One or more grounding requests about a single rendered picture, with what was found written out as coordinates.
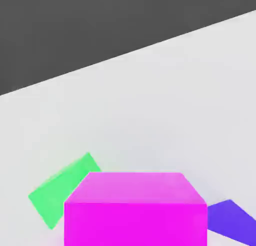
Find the small magenta cube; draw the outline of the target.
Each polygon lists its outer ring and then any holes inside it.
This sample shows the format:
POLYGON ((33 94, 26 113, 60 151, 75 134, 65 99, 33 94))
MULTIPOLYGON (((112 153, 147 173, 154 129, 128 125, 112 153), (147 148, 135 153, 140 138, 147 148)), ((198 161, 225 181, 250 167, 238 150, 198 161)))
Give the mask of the small magenta cube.
POLYGON ((64 246, 207 246, 207 228, 179 172, 91 172, 64 203, 64 246))

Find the small green cube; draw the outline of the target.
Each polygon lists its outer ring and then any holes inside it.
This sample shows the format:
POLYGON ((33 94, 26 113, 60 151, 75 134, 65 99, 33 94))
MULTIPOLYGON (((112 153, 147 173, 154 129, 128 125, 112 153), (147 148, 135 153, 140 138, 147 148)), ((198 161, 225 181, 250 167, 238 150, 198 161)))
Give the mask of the small green cube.
POLYGON ((90 172, 101 169, 90 153, 65 166, 32 191, 28 198, 49 229, 64 214, 64 202, 90 172))

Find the small purple cube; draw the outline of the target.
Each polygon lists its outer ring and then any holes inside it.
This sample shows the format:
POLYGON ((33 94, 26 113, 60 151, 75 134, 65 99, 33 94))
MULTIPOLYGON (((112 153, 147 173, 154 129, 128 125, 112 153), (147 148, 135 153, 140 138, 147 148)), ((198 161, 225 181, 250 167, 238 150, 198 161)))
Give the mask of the small purple cube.
POLYGON ((248 246, 256 246, 256 219, 231 199, 207 208, 208 229, 248 246))

